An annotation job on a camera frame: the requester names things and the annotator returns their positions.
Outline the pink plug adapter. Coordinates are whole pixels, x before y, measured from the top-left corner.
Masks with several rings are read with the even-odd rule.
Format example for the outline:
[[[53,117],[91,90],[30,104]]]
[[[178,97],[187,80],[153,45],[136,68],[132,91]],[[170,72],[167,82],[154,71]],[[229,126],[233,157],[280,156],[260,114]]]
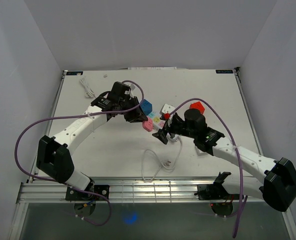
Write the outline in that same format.
[[[143,121],[142,122],[142,127],[147,131],[147,132],[151,132],[154,128],[154,125],[153,125],[153,121],[151,118],[147,118],[146,121]]]

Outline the white multicolour power strip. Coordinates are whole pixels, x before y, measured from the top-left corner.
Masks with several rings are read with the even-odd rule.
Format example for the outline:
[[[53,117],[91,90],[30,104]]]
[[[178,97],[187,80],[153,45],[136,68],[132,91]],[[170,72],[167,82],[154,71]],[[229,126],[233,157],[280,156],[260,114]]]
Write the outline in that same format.
[[[155,111],[152,111],[147,117],[152,119],[153,130],[158,131],[163,128],[165,121],[161,120],[160,114],[157,114]],[[183,149],[183,141],[178,135],[175,135],[175,137],[171,138],[170,135],[168,134],[167,139],[170,140],[172,143],[176,143],[176,142],[180,143],[179,151],[176,155],[176,158],[174,160],[161,160],[155,151],[151,149],[146,149],[143,152],[141,157],[141,177],[145,183],[153,182],[153,180],[156,178],[157,174],[160,172],[161,169],[169,173],[175,170],[177,161]],[[151,154],[157,160],[157,163],[158,163],[158,168],[151,178],[146,178],[144,175],[144,160],[145,160],[146,154]]]

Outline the blue cube socket adapter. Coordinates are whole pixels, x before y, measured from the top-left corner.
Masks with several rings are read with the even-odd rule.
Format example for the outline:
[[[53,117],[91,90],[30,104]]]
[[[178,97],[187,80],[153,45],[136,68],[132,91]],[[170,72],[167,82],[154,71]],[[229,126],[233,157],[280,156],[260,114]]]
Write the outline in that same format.
[[[148,116],[153,111],[152,104],[146,99],[143,100],[140,107],[146,116]]]

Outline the red cube socket adapter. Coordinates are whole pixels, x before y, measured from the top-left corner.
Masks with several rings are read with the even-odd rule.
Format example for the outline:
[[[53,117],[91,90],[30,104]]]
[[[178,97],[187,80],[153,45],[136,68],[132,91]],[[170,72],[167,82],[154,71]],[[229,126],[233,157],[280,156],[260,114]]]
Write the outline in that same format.
[[[195,109],[198,110],[202,115],[205,112],[205,107],[200,101],[196,101],[190,104],[189,109]]]

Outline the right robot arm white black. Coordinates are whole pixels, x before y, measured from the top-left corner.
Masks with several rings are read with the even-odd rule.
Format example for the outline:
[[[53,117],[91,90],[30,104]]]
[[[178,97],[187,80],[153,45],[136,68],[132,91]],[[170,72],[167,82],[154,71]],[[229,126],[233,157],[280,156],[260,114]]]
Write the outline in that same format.
[[[223,133],[209,127],[198,109],[186,110],[183,118],[168,110],[161,110],[160,113],[165,124],[153,136],[163,144],[168,143],[169,136],[191,138],[201,152],[241,166],[251,175],[241,180],[239,177],[233,178],[229,171],[221,172],[213,183],[197,188],[196,195],[200,200],[250,196],[264,200],[279,212],[285,212],[295,200],[296,169],[289,159],[283,157],[276,160],[235,146]]]

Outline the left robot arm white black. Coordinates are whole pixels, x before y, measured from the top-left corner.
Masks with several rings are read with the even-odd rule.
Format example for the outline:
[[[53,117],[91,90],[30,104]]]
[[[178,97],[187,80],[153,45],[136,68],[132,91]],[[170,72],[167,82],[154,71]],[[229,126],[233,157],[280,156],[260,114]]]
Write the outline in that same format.
[[[37,168],[56,182],[76,188],[83,200],[90,199],[94,195],[92,179],[75,168],[73,153],[91,133],[118,115],[129,123],[147,121],[140,106],[142,101],[132,94],[135,86],[133,81],[116,81],[73,123],[54,136],[43,136],[38,143]]]

